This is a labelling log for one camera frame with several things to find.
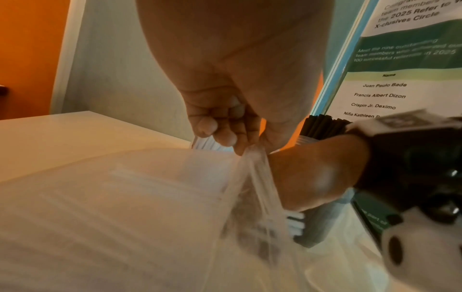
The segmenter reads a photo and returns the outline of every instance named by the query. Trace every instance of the transparent plastic bag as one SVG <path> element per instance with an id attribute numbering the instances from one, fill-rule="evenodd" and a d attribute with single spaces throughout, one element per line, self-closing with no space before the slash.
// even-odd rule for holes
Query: transparent plastic bag
<path id="1" fill-rule="evenodd" d="M 168 149 L 86 160 L 0 185 L 0 291 L 301 291 L 283 221 L 257 148 L 239 161 Z M 258 256 L 241 229 L 275 254 Z"/>

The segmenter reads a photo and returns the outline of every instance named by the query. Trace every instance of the gray wall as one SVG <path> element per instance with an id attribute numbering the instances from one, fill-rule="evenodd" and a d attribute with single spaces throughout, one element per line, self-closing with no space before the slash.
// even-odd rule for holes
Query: gray wall
<path id="1" fill-rule="evenodd" d="M 193 138 L 180 93 L 149 52 L 134 0 L 87 0 L 63 107 L 84 110 Z"/>

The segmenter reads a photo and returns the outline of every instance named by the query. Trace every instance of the light green header row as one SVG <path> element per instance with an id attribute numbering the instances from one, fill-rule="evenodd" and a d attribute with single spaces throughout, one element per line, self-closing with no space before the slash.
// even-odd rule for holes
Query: light green header row
<path id="1" fill-rule="evenodd" d="M 454 69 L 405 69 L 388 72 L 348 72 L 345 81 L 386 80 L 446 81 L 462 79 L 462 68 Z"/>

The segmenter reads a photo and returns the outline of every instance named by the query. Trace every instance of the black and white object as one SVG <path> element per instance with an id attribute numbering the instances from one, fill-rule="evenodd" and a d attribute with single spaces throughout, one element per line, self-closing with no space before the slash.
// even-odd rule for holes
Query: black and white object
<path id="1" fill-rule="evenodd" d="M 388 272 L 421 291 L 461 291 L 462 123 L 419 110 L 347 129 L 372 152 L 356 187 L 399 212 L 380 239 Z"/>

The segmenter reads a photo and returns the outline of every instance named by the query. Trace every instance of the wall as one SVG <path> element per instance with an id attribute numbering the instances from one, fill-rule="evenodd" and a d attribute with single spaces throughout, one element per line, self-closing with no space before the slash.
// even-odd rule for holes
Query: wall
<path id="1" fill-rule="evenodd" d="M 0 0 L 0 119 L 48 114 L 69 0 Z"/>
<path id="2" fill-rule="evenodd" d="M 329 75 L 363 3 L 364 0 L 335 0 L 334 18 L 324 65 L 324 78 Z"/>
<path id="3" fill-rule="evenodd" d="M 63 106 L 84 110 L 193 138 L 182 98 L 146 44 L 134 0 L 87 0 Z"/>

